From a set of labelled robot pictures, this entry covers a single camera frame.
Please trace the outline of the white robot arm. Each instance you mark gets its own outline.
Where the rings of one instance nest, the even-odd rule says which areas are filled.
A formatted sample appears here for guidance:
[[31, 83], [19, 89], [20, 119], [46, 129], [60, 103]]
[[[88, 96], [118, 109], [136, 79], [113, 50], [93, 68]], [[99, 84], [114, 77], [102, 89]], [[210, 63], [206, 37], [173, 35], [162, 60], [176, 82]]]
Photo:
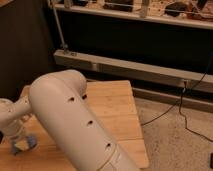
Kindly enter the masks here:
[[77, 171], [140, 171], [83, 100], [86, 87], [76, 70], [38, 77], [23, 98], [0, 100], [0, 131], [24, 138], [20, 119], [32, 113]]

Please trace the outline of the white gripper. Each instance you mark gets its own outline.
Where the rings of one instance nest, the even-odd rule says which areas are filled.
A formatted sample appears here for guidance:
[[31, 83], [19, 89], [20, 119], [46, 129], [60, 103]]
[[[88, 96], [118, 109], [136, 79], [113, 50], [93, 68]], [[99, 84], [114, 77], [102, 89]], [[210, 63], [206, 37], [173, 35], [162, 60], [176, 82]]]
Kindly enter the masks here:
[[2, 133], [10, 141], [11, 153], [18, 154], [21, 150], [16, 146], [17, 141], [27, 138], [30, 148], [36, 146], [36, 137], [28, 135], [24, 124], [30, 119], [30, 116], [23, 116], [21, 118], [4, 117], [2, 119]]

